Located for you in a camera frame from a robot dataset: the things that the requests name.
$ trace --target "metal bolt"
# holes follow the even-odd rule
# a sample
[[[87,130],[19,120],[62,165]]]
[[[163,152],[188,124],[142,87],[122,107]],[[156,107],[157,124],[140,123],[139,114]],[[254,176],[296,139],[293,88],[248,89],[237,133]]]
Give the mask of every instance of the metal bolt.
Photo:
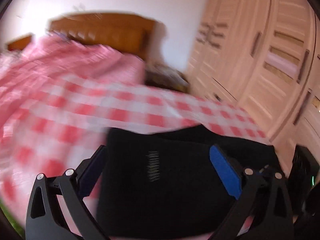
[[[71,176],[75,171],[73,169],[66,170],[66,175]]]
[[[247,168],[244,170],[244,173],[247,174],[247,175],[252,175],[253,174],[253,170]]]
[[[277,173],[275,174],[275,177],[276,177],[277,179],[282,179],[282,175],[281,175],[279,172],[277,172]]]
[[[40,174],[37,175],[37,179],[38,179],[38,180],[43,179],[43,177],[44,177],[44,174],[43,174],[43,173],[40,173]]]

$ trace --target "gingham pattern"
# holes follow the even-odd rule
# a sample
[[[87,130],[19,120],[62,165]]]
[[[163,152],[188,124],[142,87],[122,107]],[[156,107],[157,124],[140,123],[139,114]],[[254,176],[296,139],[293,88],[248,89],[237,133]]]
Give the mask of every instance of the gingham pattern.
[[[63,75],[27,100],[5,125],[14,131],[8,142],[13,154],[1,194],[25,223],[36,175],[57,176],[76,168],[103,144],[106,127],[148,134],[198,123],[220,135],[268,143],[240,108],[143,85],[104,84]],[[97,189],[86,200],[91,212],[96,197]]]
[[[39,56],[25,56],[0,79],[0,197],[22,225],[36,175],[59,176],[76,168],[104,143],[107,127],[148,134],[202,123],[221,135],[269,143],[243,109],[114,83],[141,82],[143,64],[133,56],[76,43],[34,46]],[[84,199],[93,214],[98,187]]]

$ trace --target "black cloth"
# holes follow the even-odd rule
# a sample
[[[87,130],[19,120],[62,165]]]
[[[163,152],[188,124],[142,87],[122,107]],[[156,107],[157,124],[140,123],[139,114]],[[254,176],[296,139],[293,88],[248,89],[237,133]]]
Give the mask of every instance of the black cloth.
[[[97,222],[109,236],[173,239],[214,231],[235,199],[209,159],[213,144],[243,167],[281,170],[273,146],[220,136],[199,125],[154,135],[112,128]],[[158,155],[159,177],[149,173]]]

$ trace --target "cream cabinet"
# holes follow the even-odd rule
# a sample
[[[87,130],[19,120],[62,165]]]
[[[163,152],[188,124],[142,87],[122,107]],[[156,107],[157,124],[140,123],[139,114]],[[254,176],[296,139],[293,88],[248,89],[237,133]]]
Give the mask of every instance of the cream cabinet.
[[[273,144],[284,170],[290,171],[296,144],[306,146],[320,163],[320,20],[316,18],[316,46],[310,74],[292,114]]]
[[[191,93],[244,108],[274,140],[302,100],[316,39],[307,0],[208,0]]]

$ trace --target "wooden bed frame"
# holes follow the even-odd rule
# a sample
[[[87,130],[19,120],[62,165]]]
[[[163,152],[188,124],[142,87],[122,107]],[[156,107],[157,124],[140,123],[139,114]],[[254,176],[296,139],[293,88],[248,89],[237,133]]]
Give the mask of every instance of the wooden bed frame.
[[[50,32],[65,34],[84,45],[108,45],[124,53],[148,58],[150,38],[156,21],[135,14],[84,13],[53,19]],[[20,37],[7,44],[8,50],[23,50],[33,35]]]

